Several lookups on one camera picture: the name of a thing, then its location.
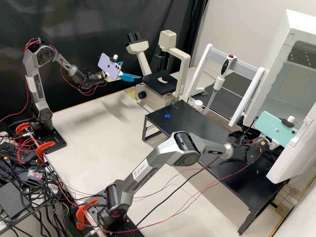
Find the white wall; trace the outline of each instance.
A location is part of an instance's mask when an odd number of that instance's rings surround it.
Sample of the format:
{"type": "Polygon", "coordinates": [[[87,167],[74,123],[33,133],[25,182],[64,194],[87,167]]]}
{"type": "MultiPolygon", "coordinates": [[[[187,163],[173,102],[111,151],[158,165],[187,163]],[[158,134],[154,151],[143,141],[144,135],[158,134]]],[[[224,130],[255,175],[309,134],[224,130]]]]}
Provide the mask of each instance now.
{"type": "Polygon", "coordinates": [[[208,43],[260,67],[279,20],[290,9],[316,15],[315,0],[209,0],[203,16],[192,66],[208,43]]]}
{"type": "Polygon", "coordinates": [[[316,233],[316,181],[294,207],[273,237],[312,237],[316,233]]]}

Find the black knob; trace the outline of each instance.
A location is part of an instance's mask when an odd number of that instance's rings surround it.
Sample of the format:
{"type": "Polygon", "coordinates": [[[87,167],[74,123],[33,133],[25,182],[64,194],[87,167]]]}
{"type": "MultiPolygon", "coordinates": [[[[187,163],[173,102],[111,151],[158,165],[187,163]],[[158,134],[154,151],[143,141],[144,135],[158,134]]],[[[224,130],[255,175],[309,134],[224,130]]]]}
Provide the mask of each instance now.
{"type": "Polygon", "coordinates": [[[128,37],[128,40],[129,40],[130,43],[135,41],[132,33],[128,33],[127,37],[128,37]]]}
{"type": "Polygon", "coordinates": [[[136,37],[136,40],[141,40],[141,35],[139,34],[139,32],[136,32],[135,33],[135,37],[136,37]]]}
{"type": "Polygon", "coordinates": [[[138,93],[138,98],[140,98],[140,99],[145,99],[146,97],[147,97],[146,92],[142,91],[142,92],[139,92],[139,93],[138,93]]]}

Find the black mounting plate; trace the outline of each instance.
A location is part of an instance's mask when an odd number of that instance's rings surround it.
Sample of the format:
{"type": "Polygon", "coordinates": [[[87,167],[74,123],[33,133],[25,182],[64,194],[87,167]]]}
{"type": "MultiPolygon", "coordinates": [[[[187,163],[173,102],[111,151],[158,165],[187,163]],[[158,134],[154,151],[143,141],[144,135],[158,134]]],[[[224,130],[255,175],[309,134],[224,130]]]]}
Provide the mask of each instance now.
{"type": "Polygon", "coordinates": [[[53,133],[45,136],[45,137],[38,137],[35,136],[35,138],[39,141],[41,141],[42,143],[45,142],[55,142],[54,146],[48,147],[44,150],[45,154],[49,154],[52,153],[53,151],[57,151],[65,146],[67,146],[66,141],[62,138],[62,136],[59,134],[59,132],[57,132],[57,130],[54,128],[53,133]]]}

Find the microscope focus knob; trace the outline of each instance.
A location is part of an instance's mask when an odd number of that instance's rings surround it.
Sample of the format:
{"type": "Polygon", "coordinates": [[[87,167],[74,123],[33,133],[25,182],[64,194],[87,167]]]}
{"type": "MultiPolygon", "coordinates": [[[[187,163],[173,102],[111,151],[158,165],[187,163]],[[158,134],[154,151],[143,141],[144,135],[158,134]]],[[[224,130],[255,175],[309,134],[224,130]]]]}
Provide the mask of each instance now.
{"type": "Polygon", "coordinates": [[[138,97],[139,97],[140,99],[145,99],[145,98],[147,97],[147,94],[146,94],[145,91],[142,91],[142,92],[139,92],[139,93],[138,93],[138,97]]]}

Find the black table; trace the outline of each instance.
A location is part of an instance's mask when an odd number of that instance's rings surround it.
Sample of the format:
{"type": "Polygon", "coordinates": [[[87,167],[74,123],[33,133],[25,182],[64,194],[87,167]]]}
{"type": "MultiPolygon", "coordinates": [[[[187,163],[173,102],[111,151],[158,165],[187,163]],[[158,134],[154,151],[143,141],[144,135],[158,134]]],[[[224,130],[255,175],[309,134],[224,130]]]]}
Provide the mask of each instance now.
{"type": "MultiPolygon", "coordinates": [[[[172,132],[176,131],[192,132],[201,138],[222,144],[235,140],[235,138],[229,137],[228,132],[222,127],[211,122],[203,114],[181,100],[145,116],[143,141],[147,141],[160,133],[170,136],[172,132]],[[158,132],[148,137],[146,137],[147,121],[159,129],[158,132]]],[[[232,177],[221,180],[222,184],[249,207],[250,213],[238,229],[239,234],[242,234],[249,227],[285,184],[285,182],[273,184],[266,178],[267,169],[272,166],[270,159],[266,159],[267,156],[269,153],[263,153],[253,165],[232,177]]],[[[205,154],[201,158],[200,164],[204,167],[208,166],[215,158],[216,155],[205,154]]],[[[217,159],[207,170],[214,177],[222,178],[243,167],[245,164],[242,162],[224,162],[222,159],[217,159]]]]}

